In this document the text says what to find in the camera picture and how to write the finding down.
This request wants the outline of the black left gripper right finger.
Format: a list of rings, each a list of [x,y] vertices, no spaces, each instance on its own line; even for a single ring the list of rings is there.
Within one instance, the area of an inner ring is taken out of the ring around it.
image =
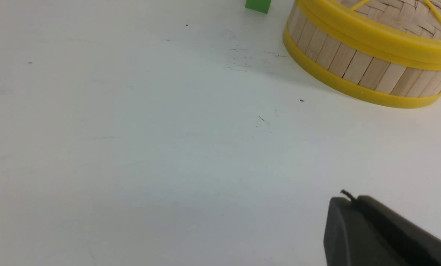
[[[354,197],[341,190],[352,207],[371,223],[378,235],[410,266],[441,266],[441,240],[368,195]]]

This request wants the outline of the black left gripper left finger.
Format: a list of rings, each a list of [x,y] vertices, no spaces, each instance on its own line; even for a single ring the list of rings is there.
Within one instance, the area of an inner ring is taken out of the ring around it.
[[[350,200],[329,201],[323,238],[328,266],[407,266]]]

